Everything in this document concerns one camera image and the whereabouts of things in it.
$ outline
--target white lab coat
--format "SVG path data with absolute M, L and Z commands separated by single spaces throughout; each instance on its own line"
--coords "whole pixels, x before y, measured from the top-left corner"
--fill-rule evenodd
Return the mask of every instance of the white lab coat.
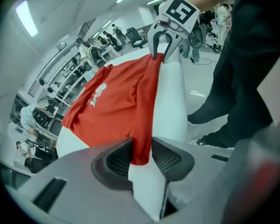
M 218 15 L 218 44 L 220 46 L 224 45 L 225 39 L 227 37 L 227 19 L 228 11 L 225 7 L 221 6 L 217 9 Z
M 90 45 L 90 47 L 86 47 L 83 44 L 81 44 L 81 46 L 79 47 L 79 52 L 81 55 L 81 58 L 83 59 L 84 57 L 86 57 L 86 61 L 87 63 L 92 67 L 92 72 L 94 72 L 94 74 L 98 71 L 98 66 L 96 65 L 94 59 L 91 56 L 91 48 L 92 45 Z
M 41 109 L 40 106 L 35 104 L 28 105 L 21 109 L 21 124 L 26 130 L 28 130 L 29 127 L 37 130 L 37 126 L 33 119 L 33 110 L 35 108 Z

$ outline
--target cartoon graphic print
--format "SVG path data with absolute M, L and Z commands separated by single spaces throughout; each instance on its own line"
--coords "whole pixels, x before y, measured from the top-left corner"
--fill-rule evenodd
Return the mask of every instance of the cartoon graphic print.
M 107 88 L 107 83 L 102 83 L 96 90 L 95 94 L 93 95 L 93 100 L 90 98 L 87 102 L 87 104 L 90 102 L 90 105 L 93 105 L 95 107 L 95 104 L 97 102 L 97 98 L 101 96 L 102 92 Z

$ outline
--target desk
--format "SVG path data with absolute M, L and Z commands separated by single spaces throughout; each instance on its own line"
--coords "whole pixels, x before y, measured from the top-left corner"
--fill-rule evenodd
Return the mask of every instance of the desk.
M 146 36 L 146 40 L 147 40 L 147 34 L 148 34 L 148 31 L 149 31 L 149 29 L 150 29 L 150 27 L 151 27 L 151 26 L 152 26 L 152 24 L 149 24 L 149 25 L 143 26 L 143 27 L 141 27 L 141 28 L 137 29 L 137 31 L 141 31 L 141 30 L 143 30 L 143 31 L 144 31 L 144 33 L 145 33 L 145 36 Z
M 87 75 L 88 75 L 87 72 L 85 72 L 83 75 L 81 75 L 81 76 L 75 81 L 75 83 L 74 83 L 73 85 L 70 86 L 70 88 L 69 88 L 68 91 L 65 93 L 65 95 L 63 96 L 62 99 L 60 99 L 57 95 L 55 95 L 55 97 L 56 97 L 57 99 L 59 99 L 62 103 L 64 103 L 64 104 L 67 105 L 68 107 L 70 107 L 70 104 L 68 104 L 67 102 L 65 102 L 67 96 L 68 96 L 69 93 L 76 87 L 76 85 L 77 85 L 85 76 L 87 76 Z
M 109 45 L 106 47 L 106 50 L 104 52 L 101 53 L 102 59 L 106 61 L 106 59 L 104 58 L 104 55 L 109 54 L 111 56 L 112 59 L 115 59 L 117 57 L 119 57 L 119 53 L 114 49 L 114 47 L 112 45 Z

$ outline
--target window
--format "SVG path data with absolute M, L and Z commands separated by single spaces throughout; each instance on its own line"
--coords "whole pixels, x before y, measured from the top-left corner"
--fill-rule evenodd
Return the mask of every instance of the window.
M 19 96 L 16 95 L 16 97 L 14 99 L 14 104 L 13 104 L 13 107 L 12 107 L 12 110 L 11 110 L 11 113 L 10 113 L 10 119 L 9 120 L 11 122 L 15 123 L 21 129 L 23 129 L 23 126 L 21 124 L 20 117 L 18 116 L 18 114 L 15 111 L 15 108 L 16 108 L 16 106 L 26 107 L 27 105 L 28 104 L 25 101 L 23 101 Z
M 22 174 L 17 172 L 4 164 L 0 164 L 0 178 L 5 185 L 12 186 L 15 189 L 18 189 L 23 185 L 29 178 L 29 175 Z

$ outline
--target shirt sleeve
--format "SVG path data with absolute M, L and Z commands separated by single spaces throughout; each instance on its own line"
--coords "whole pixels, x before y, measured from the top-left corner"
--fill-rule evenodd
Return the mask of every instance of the shirt sleeve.
M 28 120 L 27 115 L 21 117 L 21 125 L 28 130 L 30 126 L 30 120 Z
M 222 22 L 224 20 L 224 16 L 220 8 L 218 8 L 217 10 L 217 15 L 218 15 L 218 21 Z

